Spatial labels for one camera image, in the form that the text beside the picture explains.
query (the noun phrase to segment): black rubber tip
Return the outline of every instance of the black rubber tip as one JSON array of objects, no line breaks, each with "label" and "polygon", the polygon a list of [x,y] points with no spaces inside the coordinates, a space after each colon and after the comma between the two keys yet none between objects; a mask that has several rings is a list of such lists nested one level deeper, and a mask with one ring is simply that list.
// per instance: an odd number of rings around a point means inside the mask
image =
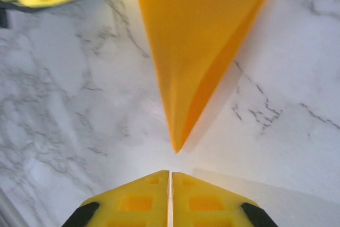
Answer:
[{"label": "black rubber tip", "polygon": [[98,202],[78,207],[62,227],[85,227],[99,208]]},{"label": "black rubber tip", "polygon": [[5,8],[0,7],[0,28],[8,29],[9,28],[9,20],[7,16],[7,11]]},{"label": "black rubber tip", "polygon": [[241,207],[254,227],[278,227],[262,208],[249,203],[243,203]]}]

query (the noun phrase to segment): orange triangular plastic piece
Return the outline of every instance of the orange triangular plastic piece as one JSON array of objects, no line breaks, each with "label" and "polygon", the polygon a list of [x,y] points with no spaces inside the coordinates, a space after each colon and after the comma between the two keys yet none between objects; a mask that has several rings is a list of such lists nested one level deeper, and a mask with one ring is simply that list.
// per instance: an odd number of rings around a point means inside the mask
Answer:
[{"label": "orange triangular plastic piece", "polygon": [[175,227],[252,227],[241,205],[250,199],[184,173],[172,174]]},{"label": "orange triangular plastic piece", "polygon": [[139,0],[176,152],[265,0]]}]

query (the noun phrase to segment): orange plastic wedge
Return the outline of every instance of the orange plastic wedge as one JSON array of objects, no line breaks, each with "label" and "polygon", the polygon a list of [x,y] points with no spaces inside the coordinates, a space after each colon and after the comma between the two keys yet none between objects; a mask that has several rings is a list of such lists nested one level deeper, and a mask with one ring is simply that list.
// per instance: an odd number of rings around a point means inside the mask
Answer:
[{"label": "orange plastic wedge", "polygon": [[179,152],[265,0],[139,0]]}]

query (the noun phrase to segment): white marble surface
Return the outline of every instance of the white marble surface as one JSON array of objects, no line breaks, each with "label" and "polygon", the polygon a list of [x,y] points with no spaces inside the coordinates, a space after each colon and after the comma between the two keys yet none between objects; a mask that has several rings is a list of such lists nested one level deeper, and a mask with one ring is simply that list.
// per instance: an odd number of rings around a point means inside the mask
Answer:
[{"label": "white marble surface", "polygon": [[30,226],[61,226],[86,198],[161,169],[340,203],[340,0],[269,0],[179,155],[137,0],[11,18],[0,186]]}]

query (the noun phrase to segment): square cutout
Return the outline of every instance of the square cutout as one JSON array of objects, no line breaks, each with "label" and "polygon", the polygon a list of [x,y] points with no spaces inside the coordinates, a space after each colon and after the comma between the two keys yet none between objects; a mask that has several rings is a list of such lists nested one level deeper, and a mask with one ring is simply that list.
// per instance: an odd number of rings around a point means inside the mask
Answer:
[{"label": "square cutout", "polygon": [[200,196],[189,199],[189,209],[191,211],[220,211],[225,208],[222,202],[213,196]]},{"label": "square cutout", "polygon": [[148,184],[159,184],[159,178],[148,178],[147,183]]},{"label": "square cutout", "polygon": [[152,196],[129,195],[122,199],[118,210],[126,212],[150,211],[152,202]]},{"label": "square cutout", "polygon": [[184,186],[194,186],[195,183],[189,179],[182,179],[182,185]]}]

